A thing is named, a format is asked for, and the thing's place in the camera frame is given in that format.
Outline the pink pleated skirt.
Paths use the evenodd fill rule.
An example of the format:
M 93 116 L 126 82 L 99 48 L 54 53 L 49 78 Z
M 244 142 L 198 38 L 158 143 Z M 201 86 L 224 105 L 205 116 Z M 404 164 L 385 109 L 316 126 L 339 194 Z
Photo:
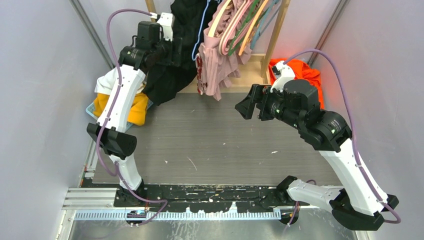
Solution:
M 201 56 L 203 62 L 203 77 L 207 81 L 207 90 L 203 95 L 213 97 L 216 101 L 220 101 L 222 98 L 221 89 L 231 87 L 231 79 L 241 76 L 239 66 L 245 65 L 251 57 L 251 40 L 242 56 L 227 55 L 230 42 L 234 38 L 236 30 L 241 26 L 241 23 L 236 23 L 236 20 L 241 18 L 237 15 L 241 13 L 244 2 L 245 0 L 233 0 L 221 17 L 214 36 L 209 37 L 207 34 L 210 26 L 221 8 L 220 4 L 224 2 L 219 3 L 212 19 L 203 30 L 203 42 L 198 47 L 197 54 Z

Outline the light blue hanger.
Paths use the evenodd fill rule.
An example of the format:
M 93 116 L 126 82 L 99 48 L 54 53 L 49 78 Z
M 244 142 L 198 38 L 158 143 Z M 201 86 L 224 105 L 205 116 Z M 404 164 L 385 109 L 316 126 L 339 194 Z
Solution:
M 206 12 L 207 12 L 207 10 L 209 8 L 210 2 L 211 2 L 211 0 L 207 0 L 206 1 L 206 5 L 205 5 L 205 7 L 203 9 L 203 12 L 202 12 L 202 15 L 201 15 L 199 29 L 198 29 L 198 32 L 197 32 L 196 42 L 195 42 L 195 44 L 193 46 L 193 49 L 192 49 L 192 52 L 191 52 L 191 59 L 193 61 L 195 61 L 195 59 L 196 59 L 196 50 L 198 49 L 198 45 L 200 43 L 200 37 L 201 37 L 201 33 L 202 33 L 202 28 L 203 28 L 203 24 L 204 24 L 205 17 L 206 17 Z

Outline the beige plastic hanger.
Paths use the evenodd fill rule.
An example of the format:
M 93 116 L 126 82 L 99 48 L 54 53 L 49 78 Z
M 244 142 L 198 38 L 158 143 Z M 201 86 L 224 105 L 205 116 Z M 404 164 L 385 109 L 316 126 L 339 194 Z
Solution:
M 209 31 L 207 33 L 208 37 L 213 37 L 215 35 L 216 29 L 221 21 L 223 14 L 225 13 L 226 9 L 231 4 L 232 4 L 232 0 L 224 0 L 222 4 L 221 3 L 219 4 L 221 8 L 217 11 L 216 16 L 213 18 L 212 25 L 210 26 Z

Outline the red poppy print garment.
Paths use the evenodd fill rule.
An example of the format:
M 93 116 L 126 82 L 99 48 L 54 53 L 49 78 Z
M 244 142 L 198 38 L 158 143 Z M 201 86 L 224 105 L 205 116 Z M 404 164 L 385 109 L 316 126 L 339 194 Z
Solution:
M 197 75 L 196 75 L 196 80 L 197 80 L 197 91 L 200 95 L 203 95 L 206 93 L 207 90 L 207 81 L 204 78 L 204 74 L 203 74 L 203 60 L 202 57 L 200 56 L 200 54 L 196 54 L 195 56 L 195 65 L 196 65 L 196 71 L 197 71 Z

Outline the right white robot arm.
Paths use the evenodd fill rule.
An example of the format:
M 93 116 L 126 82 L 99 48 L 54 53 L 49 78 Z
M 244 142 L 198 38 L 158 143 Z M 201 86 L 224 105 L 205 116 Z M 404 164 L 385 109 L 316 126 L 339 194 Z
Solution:
M 279 120 L 297 130 L 301 139 L 328 162 L 342 187 L 330 189 L 287 176 L 275 197 L 283 205 L 307 203 L 328 211 L 352 231 L 377 231 L 385 223 L 383 212 L 399 204 L 385 193 L 353 148 L 353 133 L 338 113 L 322 109 L 318 89 L 307 80 L 294 79 L 280 89 L 253 84 L 247 96 L 235 105 L 249 120 L 254 109 L 261 121 Z

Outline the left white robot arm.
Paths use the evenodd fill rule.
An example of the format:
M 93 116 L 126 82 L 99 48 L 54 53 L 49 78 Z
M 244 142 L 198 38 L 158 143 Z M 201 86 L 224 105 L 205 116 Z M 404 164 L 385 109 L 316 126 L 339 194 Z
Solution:
M 96 151 L 113 162 L 113 176 L 119 178 L 119 200 L 133 206 L 146 201 L 144 180 L 137 170 L 134 151 L 137 138 L 126 133 L 130 110 L 137 91 L 148 71 L 156 64 L 181 63 L 181 38 L 174 37 L 171 21 L 141 21 L 133 45 L 115 55 L 115 68 L 106 74 L 112 89 L 97 123 L 87 125 L 86 131 L 96 143 Z

